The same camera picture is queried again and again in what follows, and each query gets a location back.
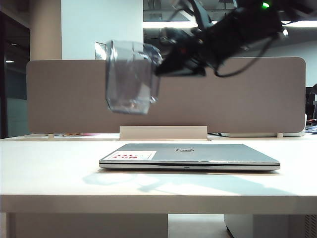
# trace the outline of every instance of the dell logo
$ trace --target dell logo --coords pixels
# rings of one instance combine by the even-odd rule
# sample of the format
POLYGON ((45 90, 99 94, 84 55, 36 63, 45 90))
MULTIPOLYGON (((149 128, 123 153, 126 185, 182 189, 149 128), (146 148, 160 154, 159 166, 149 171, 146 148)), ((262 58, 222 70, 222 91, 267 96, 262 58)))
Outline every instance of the dell logo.
POLYGON ((193 149, 177 149, 176 151, 180 151, 180 152, 192 152, 194 151, 193 149))

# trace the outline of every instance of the laptop sticker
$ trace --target laptop sticker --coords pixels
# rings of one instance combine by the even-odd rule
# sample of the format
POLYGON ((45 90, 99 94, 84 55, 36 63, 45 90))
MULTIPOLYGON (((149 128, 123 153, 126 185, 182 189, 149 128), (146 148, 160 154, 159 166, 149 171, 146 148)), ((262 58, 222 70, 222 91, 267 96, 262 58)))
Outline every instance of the laptop sticker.
POLYGON ((115 151, 103 160, 151 160, 156 151, 115 151))

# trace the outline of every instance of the green led light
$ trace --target green led light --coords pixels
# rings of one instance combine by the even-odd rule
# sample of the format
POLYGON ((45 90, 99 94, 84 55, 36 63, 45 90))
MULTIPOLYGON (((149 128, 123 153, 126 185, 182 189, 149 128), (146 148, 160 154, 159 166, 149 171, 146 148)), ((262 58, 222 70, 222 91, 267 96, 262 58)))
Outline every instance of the green led light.
POLYGON ((262 8, 264 8, 264 9, 269 8, 269 4, 267 2, 263 2, 262 8))

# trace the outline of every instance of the black cable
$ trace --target black cable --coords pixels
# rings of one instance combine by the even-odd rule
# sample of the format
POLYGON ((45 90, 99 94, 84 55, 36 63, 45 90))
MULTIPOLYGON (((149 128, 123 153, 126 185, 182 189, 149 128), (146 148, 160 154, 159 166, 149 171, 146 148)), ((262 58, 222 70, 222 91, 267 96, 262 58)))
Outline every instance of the black cable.
POLYGON ((216 68, 214 70, 214 74, 217 76, 217 77, 220 77, 220 78, 227 78, 227 77, 232 77, 232 76, 235 76, 235 75, 238 75, 242 72, 244 72, 245 70, 247 70, 249 67, 251 67, 256 61, 258 61, 260 59, 260 57, 262 57, 265 52, 268 50, 268 48, 271 46, 271 44, 273 43, 273 41, 276 40, 276 36, 272 37, 265 45, 264 47, 262 48, 262 50, 260 51, 260 53, 258 54, 257 57, 255 57, 253 60, 251 60, 249 63, 247 63, 247 65, 245 65, 243 68, 241 68, 240 70, 237 70, 235 72, 232 72, 232 73, 227 73, 227 74, 219 74, 218 72, 218 68, 216 68))

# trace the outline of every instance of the office background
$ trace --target office background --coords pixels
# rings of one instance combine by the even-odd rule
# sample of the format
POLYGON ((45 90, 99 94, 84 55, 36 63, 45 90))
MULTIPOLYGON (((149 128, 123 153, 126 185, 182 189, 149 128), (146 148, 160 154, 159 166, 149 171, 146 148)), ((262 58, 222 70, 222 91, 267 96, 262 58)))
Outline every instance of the office background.
MULTIPOLYGON (((233 4, 203 0, 213 20, 233 4)), ((166 21, 169 0, 2 0, 1 1, 1 137, 29 134, 26 63, 48 59, 94 59, 94 42, 110 39, 143 41, 161 49, 159 29, 143 29, 143 21, 166 21)), ((178 15, 175 21, 186 20, 178 15)), ((290 38, 275 43, 265 56, 299 56, 307 64, 306 86, 317 83, 317 28, 288 28, 290 38)), ((238 54, 252 57, 257 48, 238 54)))

